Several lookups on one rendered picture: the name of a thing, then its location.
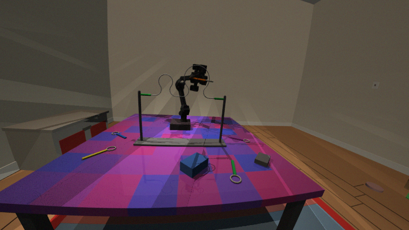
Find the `blue rectangular block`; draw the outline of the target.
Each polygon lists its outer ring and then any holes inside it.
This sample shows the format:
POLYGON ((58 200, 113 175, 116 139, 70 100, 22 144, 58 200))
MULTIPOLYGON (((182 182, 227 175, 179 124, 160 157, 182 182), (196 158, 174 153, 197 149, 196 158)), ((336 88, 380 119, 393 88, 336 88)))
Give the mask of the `blue rectangular block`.
POLYGON ((196 152, 180 161, 180 171, 194 178, 199 172, 208 166, 208 157, 196 152))

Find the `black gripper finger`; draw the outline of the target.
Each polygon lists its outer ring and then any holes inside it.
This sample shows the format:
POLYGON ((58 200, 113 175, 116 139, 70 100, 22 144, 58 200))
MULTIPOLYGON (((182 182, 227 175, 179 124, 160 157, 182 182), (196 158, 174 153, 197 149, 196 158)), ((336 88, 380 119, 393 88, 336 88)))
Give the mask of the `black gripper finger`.
POLYGON ((191 77, 191 78, 199 77, 199 73, 191 72, 191 75, 189 77, 191 77))
POLYGON ((189 78, 189 79, 190 79, 190 83, 196 83, 196 84, 198 84, 198 80, 193 79, 193 78, 189 78))

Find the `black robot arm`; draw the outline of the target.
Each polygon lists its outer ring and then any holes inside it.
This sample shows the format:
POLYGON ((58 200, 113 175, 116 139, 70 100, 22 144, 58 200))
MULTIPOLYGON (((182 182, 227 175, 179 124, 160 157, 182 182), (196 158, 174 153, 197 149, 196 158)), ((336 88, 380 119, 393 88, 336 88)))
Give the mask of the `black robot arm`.
MULTIPOLYGON (((207 66, 205 66, 205 65, 201 65, 201 66, 202 66, 201 71, 198 71, 198 73, 200 73, 200 76, 201 76, 200 79, 207 80, 207 76, 205 76, 205 74, 206 74, 206 69, 205 68, 207 68, 207 66)), ((181 116, 180 122, 187 122, 187 115, 189 115, 189 112, 190 112, 189 106, 186 105, 186 100, 185 100, 184 91, 183 91, 184 85, 185 85, 184 80, 185 81, 190 80, 189 76, 181 76, 180 79, 177 80, 177 82, 175 84, 176 89, 178 90, 178 93, 179 93, 179 96, 180 96, 180 102, 181 102, 181 108, 180 108, 180 112, 179 112, 179 115, 181 116), (181 82, 181 81, 183 81, 183 82, 181 82)), ((199 83, 201 85, 206 85, 207 81, 200 80, 199 83)))

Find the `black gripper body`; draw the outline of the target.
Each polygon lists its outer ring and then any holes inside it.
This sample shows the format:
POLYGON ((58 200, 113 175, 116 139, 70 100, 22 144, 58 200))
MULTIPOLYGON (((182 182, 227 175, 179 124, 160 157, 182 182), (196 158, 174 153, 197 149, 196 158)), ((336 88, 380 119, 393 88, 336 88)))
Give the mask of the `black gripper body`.
MULTIPOLYGON (((192 67, 192 69, 194 70, 195 73, 197 73, 198 71, 201 71, 201 69, 202 69, 201 65, 199 65, 199 66, 194 66, 194 65, 197 65, 197 64, 193 64, 193 67, 192 67)), ((197 92, 198 89, 199 89, 199 86, 197 86, 196 83, 194 83, 194 85, 190 85, 190 90, 197 92)))

